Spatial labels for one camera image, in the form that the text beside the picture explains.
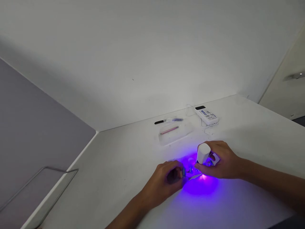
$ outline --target small device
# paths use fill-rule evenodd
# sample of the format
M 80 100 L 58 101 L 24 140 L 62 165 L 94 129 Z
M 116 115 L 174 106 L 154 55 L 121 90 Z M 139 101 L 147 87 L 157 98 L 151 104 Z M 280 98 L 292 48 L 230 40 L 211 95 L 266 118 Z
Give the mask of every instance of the small device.
M 214 166 L 219 161 L 219 157 L 216 154 L 213 154 L 215 161 L 209 158 L 211 153 L 211 148 L 206 144 L 202 143 L 197 148 L 197 159 L 196 163 L 204 164 L 206 166 Z
M 195 107 L 195 112 L 208 126 L 216 124 L 219 121 L 219 118 L 214 113 L 212 113 L 211 110 L 208 110 L 205 106 Z

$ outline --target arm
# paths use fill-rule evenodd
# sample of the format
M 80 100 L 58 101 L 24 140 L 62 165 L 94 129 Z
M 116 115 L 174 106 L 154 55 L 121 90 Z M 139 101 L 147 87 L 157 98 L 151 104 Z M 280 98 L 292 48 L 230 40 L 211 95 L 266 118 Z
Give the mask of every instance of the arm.
M 281 199 L 299 214 L 305 215 L 305 180 L 269 169 L 238 157 L 223 141 L 205 142 L 220 161 L 213 167 L 195 164 L 203 174 L 217 178 L 242 179 Z
M 182 168 L 182 163 L 178 161 L 159 164 L 142 191 L 127 204 L 106 229 L 135 228 L 151 209 L 163 203 L 183 187 L 187 178 L 181 179 L 180 171 Z M 171 180 L 176 179 L 177 181 L 169 184 L 167 176 L 172 170 L 177 171 L 174 173 L 177 174 L 177 177 L 171 177 Z

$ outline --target hand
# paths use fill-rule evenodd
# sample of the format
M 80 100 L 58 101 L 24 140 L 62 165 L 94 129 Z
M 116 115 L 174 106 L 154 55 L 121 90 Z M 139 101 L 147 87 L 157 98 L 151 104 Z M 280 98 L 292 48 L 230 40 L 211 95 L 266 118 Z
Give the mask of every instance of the hand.
M 167 181 L 167 175 L 172 170 L 177 170 L 177 174 L 180 174 L 182 168 L 183 164 L 179 161 L 164 162 L 157 166 L 147 184 L 138 194 L 141 197 L 141 201 L 145 203 L 149 210 L 163 203 L 183 187 L 188 180 L 187 178 L 183 179 L 179 176 L 179 180 L 173 184 L 169 184 Z
M 215 160 L 213 154 L 216 154 L 220 160 L 215 166 L 211 167 L 196 163 L 195 168 L 203 174 L 212 177 L 227 179 L 239 178 L 243 159 L 238 157 L 224 141 L 206 141 L 205 143 L 211 148 L 212 154 L 210 158 Z

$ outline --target white desk surface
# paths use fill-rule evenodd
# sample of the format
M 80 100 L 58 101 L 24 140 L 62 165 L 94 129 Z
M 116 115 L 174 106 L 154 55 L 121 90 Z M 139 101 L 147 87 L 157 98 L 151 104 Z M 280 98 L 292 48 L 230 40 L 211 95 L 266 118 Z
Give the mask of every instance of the white desk surface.
M 305 128 L 234 95 L 204 104 L 220 117 L 170 145 L 159 144 L 162 125 L 186 110 L 99 133 L 74 165 L 79 172 L 43 224 L 50 228 L 105 228 L 145 185 L 156 166 L 196 153 L 206 140 L 224 140 L 243 158 L 305 178 Z M 268 228 L 294 212 L 268 192 L 242 180 L 199 177 L 153 209 L 139 228 Z

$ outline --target white wall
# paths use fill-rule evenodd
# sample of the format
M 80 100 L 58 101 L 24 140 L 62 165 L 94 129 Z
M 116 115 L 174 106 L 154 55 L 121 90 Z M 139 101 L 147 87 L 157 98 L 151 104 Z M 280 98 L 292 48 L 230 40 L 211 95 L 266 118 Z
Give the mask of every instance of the white wall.
M 299 0 L 2 0 L 0 57 L 101 131 L 257 102 L 304 19 Z

